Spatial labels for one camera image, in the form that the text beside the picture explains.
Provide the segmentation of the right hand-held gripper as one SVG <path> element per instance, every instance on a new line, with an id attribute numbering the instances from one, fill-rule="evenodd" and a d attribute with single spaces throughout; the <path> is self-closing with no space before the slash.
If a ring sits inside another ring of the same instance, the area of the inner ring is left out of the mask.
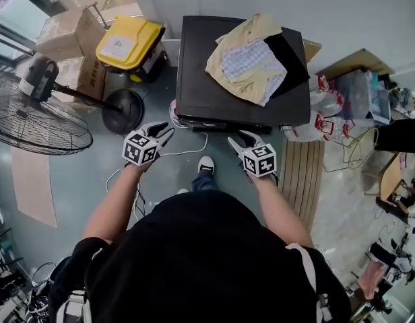
<path id="1" fill-rule="evenodd" d="M 232 137 L 228 137 L 227 141 L 242 161 L 246 172 L 260 178 L 277 171 L 277 155 L 270 143 L 265 144 L 259 135 L 250 131 L 239 130 L 238 135 L 246 147 L 252 148 L 243 148 Z"/>

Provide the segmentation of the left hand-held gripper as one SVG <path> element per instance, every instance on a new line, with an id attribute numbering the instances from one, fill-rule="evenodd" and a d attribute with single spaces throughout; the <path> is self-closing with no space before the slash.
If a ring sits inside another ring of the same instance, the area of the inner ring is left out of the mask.
<path id="1" fill-rule="evenodd" d="M 159 149 L 164 148 L 174 135 L 175 129 L 169 128 L 158 136 L 167 126 L 167 122 L 150 122 L 131 131 L 124 139 L 122 158 L 137 166 L 154 161 Z"/>

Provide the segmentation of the person's right forearm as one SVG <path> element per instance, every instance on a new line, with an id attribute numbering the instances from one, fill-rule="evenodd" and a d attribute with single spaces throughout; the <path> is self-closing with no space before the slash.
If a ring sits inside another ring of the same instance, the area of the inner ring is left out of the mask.
<path id="1" fill-rule="evenodd" d="M 294 212 L 275 182 L 264 177 L 249 174 L 255 185 L 261 211 L 267 228 L 287 244 L 299 244 L 312 248 L 313 241 L 300 217 Z"/>

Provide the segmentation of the cardboard boxes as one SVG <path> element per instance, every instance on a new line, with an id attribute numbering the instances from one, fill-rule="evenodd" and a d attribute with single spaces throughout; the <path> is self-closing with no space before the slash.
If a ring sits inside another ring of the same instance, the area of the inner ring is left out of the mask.
<path id="1" fill-rule="evenodd" d="M 36 42 L 36 52 L 54 61 L 94 57 L 106 30 L 87 8 L 78 7 L 50 17 Z"/>

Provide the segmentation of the pink cloth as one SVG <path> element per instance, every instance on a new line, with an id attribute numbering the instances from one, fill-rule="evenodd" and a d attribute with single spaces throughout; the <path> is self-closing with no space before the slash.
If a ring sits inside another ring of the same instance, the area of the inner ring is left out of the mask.
<path id="1" fill-rule="evenodd" d="M 177 113 L 176 113 L 176 100 L 173 100 L 170 103 L 170 106 L 169 106 L 169 115 L 170 115 L 171 121 L 174 124 L 180 125 L 179 118 L 178 118 Z"/>

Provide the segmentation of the blue jeans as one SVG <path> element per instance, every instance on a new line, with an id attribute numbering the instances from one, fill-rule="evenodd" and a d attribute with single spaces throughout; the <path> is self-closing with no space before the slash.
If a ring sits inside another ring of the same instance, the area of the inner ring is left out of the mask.
<path id="1" fill-rule="evenodd" d="M 217 190 L 214 175 L 211 172 L 200 172 L 191 183 L 191 191 Z"/>

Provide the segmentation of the slatted wooden mat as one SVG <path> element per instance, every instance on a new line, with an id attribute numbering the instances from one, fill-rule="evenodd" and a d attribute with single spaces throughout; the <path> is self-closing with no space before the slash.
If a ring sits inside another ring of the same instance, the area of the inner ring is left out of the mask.
<path id="1" fill-rule="evenodd" d="M 283 142 L 279 188 L 308 230 L 317 209 L 324 151 L 322 141 Z"/>

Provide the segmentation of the printed cardboard box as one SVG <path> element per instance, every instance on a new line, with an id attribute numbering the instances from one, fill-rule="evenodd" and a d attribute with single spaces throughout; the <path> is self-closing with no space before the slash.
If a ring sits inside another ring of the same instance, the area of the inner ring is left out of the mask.
<path id="1" fill-rule="evenodd" d="M 95 57 L 76 57 L 57 62 L 56 82 L 91 98 L 103 97 L 105 70 Z"/>

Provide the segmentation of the black cloth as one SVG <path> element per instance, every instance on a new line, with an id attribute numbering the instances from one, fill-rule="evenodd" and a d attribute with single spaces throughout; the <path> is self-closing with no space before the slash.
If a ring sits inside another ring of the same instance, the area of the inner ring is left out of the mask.
<path id="1" fill-rule="evenodd" d="M 269 36 L 265 39 L 265 43 L 287 70 L 283 82 L 272 97 L 277 98 L 296 90 L 308 96 L 309 74 L 301 33 L 289 28 L 282 28 L 280 34 Z"/>

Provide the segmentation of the tan cardboard piece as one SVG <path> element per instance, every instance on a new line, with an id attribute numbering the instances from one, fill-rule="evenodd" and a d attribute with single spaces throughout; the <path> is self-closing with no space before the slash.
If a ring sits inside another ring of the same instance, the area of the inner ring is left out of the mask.
<path id="1" fill-rule="evenodd" d="M 315 55 L 322 49 L 322 45 L 318 42 L 303 39 L 306 63 L 309 63 Z"/>

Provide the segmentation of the black standing fan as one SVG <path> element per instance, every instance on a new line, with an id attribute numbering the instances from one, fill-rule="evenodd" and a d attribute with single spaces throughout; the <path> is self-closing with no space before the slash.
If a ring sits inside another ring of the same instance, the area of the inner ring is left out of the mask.
<path id="1" fill-rule="evenodd" d="M 0 70 L 0 142 L 45 155 L 88 149 L 93 136 L 87 122 L 53 92 L 101 108 L 102 121 L 112 133 L 124 135 L 140 124 L 144 103 L 136 92 L 118 89 L 102 101 L 57 83 L 58 74 L 57 63 L 40 53 L 23 77 Z"/>

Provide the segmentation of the clear plastic storage box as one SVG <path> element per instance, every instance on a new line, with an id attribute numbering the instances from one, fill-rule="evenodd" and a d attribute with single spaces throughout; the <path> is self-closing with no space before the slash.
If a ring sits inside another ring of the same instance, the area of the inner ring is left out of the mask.
<path id="1" fill-rule="evenodd" d="M 391 122 L 389 92 L 376 73 L 357 69 L 337 77 L 333 83 L 344 97 L 339 116 L 366 126 L 382 126 Z"/>

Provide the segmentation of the person's black shirt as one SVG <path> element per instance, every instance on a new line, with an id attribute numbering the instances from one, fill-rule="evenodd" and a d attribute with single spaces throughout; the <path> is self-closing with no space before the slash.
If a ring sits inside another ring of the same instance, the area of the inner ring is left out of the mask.
<path id="1" fill-rule="evenodd" d="M 315 285 L 300 250 L 287 248 L 234 197 L 218 190 L 178 194 L 115 242 L 80 241 L 49 293 L 50 320 L 73 290 L 82 289 L 93 323 L 316 323 L 322 297 L 329 323 L 348 323 L 342 284 L 320 252 L 308 254 Z"/>

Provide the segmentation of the wooden board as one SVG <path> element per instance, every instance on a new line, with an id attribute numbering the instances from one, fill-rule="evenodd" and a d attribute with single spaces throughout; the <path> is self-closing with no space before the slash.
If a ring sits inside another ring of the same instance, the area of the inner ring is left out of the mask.
<path id="1" fill-rule="evenodd" d="M 395 71 L 369 50 L 362 48 L 336 63 L 320 70 L 317 75 L 325 76 L 328 81 L 353 72 L 357 69 L 369 70 L 380 75 L 393 75 Z"/>

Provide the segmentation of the flat cardboard sheet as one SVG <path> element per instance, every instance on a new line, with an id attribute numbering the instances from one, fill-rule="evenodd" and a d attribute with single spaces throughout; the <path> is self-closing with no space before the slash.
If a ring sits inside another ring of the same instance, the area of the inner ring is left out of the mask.
<path id="1" fill-rule="evenodd" d="M 18 210 L 43 224 L 57 228 L 49 157 L 12 147 L 11 170 Z"/>

